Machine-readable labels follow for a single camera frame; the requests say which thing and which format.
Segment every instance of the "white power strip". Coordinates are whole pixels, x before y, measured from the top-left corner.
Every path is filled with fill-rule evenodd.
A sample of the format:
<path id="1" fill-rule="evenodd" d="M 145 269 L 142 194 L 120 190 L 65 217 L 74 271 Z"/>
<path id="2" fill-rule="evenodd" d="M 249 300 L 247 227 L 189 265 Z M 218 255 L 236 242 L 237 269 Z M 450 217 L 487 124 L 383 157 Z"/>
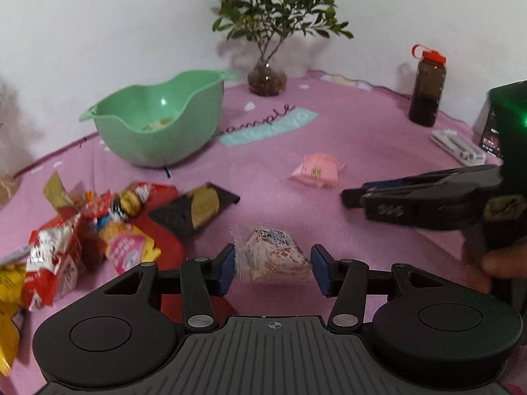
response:
<path id="1" fill-rule="evenodd" d="M 430 139 L 464 166 L 485 164 L 484 151 L 462 140 L 455 130 L 434 130 Z"/>

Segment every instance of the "green plastic bowl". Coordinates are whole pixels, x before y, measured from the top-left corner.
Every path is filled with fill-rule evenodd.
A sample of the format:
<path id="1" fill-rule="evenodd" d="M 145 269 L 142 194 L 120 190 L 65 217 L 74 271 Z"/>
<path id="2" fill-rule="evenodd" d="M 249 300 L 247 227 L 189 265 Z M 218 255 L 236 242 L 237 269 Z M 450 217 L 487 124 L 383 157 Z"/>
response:
<path id="1" fill-rule="evenodd" d="M 136 166 L 173 165 L 202 148 L 221 114 L 223 81 L 232 71 L 184 71 L 152 86 L 129 86 L 83 112 L 117 156 Z"/>

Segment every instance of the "dark liquid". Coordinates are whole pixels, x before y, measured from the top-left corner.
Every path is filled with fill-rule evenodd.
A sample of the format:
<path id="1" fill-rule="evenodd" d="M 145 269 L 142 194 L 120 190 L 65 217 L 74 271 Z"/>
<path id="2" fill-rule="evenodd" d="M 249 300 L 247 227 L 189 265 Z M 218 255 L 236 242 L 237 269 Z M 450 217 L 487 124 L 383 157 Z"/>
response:
<path id="1" fill-rule="evenodd" d="M 421 126 L 434 126 L 439 103 L 436 98 L 414 96 L 410 104 L 409 119 Z"/>

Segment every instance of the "black circular motor housing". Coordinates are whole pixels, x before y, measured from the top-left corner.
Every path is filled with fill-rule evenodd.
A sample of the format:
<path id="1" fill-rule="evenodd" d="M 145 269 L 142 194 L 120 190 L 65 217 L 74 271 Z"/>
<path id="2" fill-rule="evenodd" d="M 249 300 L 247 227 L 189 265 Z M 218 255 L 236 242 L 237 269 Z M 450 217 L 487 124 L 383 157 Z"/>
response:
<path id="1" fill-rule="evenodd" d="M 507 303 L 444 281 L 415 287 L 384 304 L 372 321 L 377 356 L 409 380 L 472 387 L 494 377 L 522 332 Z"/>
<path id="2" fill-rule="evenodd" d="M 168 361 L 176 329 L 148 304 L 156 266 L 143 270 L 123 274 L 40 325 L 33 353 L 47 380 L 73 388 L 113 388 Z"/>

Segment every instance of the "white wall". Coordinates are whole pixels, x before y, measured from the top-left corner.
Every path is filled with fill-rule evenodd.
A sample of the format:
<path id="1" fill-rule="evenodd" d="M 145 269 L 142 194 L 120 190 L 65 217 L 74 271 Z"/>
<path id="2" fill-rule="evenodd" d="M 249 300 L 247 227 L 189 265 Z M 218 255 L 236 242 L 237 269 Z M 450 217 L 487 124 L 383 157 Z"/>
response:
<path id="1" fill-rule="evenodd" d="M 81 111 L 190 68 L 247 68 L 246 43 L 211 32 L 217 0 L 0 0 L 0 145 L 11 171 L 90 132 Z M 356 38 L 284 47 L 292 75 L 320 68 L 410 92 L 417 42 L 448 57 L 442 108 L 473 123 L 486 91 L 527 78 L 527 0 L 344 0 Z"/>

